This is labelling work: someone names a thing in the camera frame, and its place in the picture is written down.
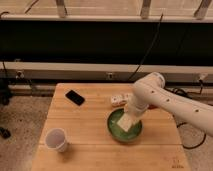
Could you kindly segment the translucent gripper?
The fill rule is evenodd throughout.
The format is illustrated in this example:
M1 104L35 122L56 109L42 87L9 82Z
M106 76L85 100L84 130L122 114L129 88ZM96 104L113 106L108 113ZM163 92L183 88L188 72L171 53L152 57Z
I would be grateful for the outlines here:
M131 121L132 124L136 124L141 119L144 111L138 108L128 107L124 108L124 113L126 117Z

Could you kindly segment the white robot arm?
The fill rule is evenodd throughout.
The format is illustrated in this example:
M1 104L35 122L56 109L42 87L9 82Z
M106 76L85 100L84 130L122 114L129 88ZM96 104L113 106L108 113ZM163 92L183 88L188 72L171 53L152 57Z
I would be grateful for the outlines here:
M132 86L132 96L125 106L125 113L137 119L149 105L154 105L213 137L213 106L173 94L164 86L165 79L158 72L138 79Z

